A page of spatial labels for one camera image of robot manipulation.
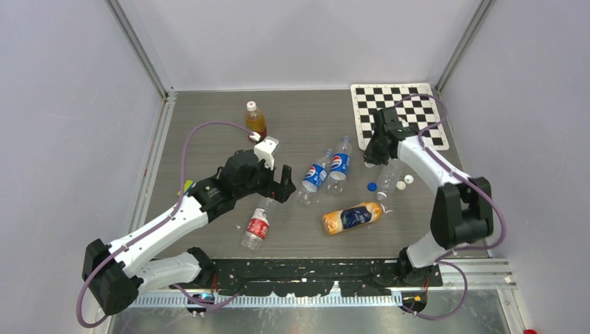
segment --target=wooden tabletop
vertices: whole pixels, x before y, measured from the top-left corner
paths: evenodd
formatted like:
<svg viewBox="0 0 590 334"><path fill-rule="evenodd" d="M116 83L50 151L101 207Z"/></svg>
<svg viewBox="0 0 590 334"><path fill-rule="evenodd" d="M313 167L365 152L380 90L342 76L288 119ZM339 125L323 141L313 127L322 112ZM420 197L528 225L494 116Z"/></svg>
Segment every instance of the wooden tabletop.
<svg viewBox="0 0 590 334"><path fill-rule="evenodd" d="M322 187L317 199L308 207L289 199L280 205L271 221L262 247L252 253L239 242L255 209L258 195L248 196L231 212L217 218L165 250L161 256L177 255L190 247L201 247L210 257L396 257L400 249L416 242L428 230L434 195L409 168L415 181L397 191L391 202L392 212L373 224L362 225L333 236L326 236L320 217L360 202L371 201L367 190L375 182L379 166L366 168L356 132L349 90L237 91L179 93L166 144L153 189L147 221L170 208L177 200L180 183L180 156L188 133L210 120L244 123L247 101L256 101L264 111L268 135L280 141L275 155L280 177L283 164L293 168L293 182L301 179L311 163L327 148L335 149L343 136L350 136L353 153L344 193L329 196ZM451 132L445 125L450 149L441 152L455 166L461 167ZM186 157L186 178L198 181L213 175L236 150L252 148L246 135L223 125L212 125L194 137ZM462 256L485 257L485 252L465 252Z"/></svg>

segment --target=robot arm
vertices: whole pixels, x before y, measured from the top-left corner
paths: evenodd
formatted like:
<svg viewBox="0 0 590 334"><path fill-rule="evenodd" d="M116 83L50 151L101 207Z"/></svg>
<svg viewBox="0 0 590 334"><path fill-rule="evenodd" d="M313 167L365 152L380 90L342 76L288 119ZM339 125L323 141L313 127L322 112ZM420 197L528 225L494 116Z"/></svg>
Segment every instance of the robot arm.
<svg viewBox="0 0 590 334"><path fill-rule="evenodd" d="M420 145L418 128L404 127L394 108L380 109L373 117L376 127L363 155L365 161L387 164L389 159L400 159L436 195L430 231L399 254L397 270L401 278L414 269L431 266L441 255L458 245L471 244L492 235L491 206L455 175L470 180L490 196L491 186L485 178L472 179L433 151L437 160L448 166L452 173L443 168Z"/></svg>
<svg viewBox="0 0 590 334"><path fill-rule="evenodd" d="M105 245L100 239L86 248L84 280L110 254L115 256L90 283L90 290L106 315L114 315L133 303L139 294L174 283L195 282L204 285L212 278L214 265L200 248L191 248L176 257L151 261L154 256L184 235L201 228L232 210L236 201L258 193L285 202L295 192L291 167L284 165L280 182L275 182L274 157L279 142L267 137L254 150L237 151L217 173L195 184L169 222L132 246L137 235L153 228L171 215L175 206L142 228Z"/></svg>

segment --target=white bottle cap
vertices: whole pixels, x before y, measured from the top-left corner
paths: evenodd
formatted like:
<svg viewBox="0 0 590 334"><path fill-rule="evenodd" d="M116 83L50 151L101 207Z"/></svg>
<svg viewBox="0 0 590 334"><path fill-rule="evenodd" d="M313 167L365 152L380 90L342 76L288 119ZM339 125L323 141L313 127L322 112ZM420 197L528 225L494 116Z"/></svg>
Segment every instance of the white bottle cap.
<svg viewBox="0 0 590 334"><path fill-rule="evenodd" d="M248 111L256 110L256 102L250 101L250 102L246 103L246 108L248 108Z"/></svg>

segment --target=white wall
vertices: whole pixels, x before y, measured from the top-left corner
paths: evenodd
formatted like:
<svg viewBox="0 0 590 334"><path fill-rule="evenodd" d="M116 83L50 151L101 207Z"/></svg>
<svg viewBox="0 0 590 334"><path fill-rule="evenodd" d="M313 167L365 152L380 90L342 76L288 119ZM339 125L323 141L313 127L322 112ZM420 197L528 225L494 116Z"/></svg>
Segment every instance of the white wall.
<svg viewBox="0 0 590 334"><path fill-rule="evenodd" d="M498 1L450 79L461 161L508 219L507 256L539 333L588 333L590 3Z"/></svg>
<svg viewBox="0 0 590 334"><path fill-rule="evenodd" d="M478 3L123 1L176 90L435 84Z"/></svg>
<svg viewBox="0 0 590 334"><path fill-rule="evenodd" d="M87 333L84 251L129 226L160 97L104 1L2 1L0 50L0 332Z"/></svg>

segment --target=checkerboard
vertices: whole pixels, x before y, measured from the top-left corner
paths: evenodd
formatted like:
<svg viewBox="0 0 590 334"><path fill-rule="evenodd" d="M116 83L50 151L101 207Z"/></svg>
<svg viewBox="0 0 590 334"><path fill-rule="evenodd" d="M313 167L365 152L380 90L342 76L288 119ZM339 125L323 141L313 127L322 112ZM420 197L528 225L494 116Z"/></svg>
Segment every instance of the checkerboard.
<svg viewBox="0 0 590 334"><path fill-rule="evenodd" d="M352 85L351 94L358 147L361 150L367 148L375 126L373 113L377 109L393 106L405 96L415 93L432 95L432 90L428 83ZM424 129L440 120L436 103L427 97L412 97L402 102L402 105L396 108L396 112L404 125L415 124L418 129ZM449 142L442 125L426 131L424 142L435 150L449 149Z"/></svg>

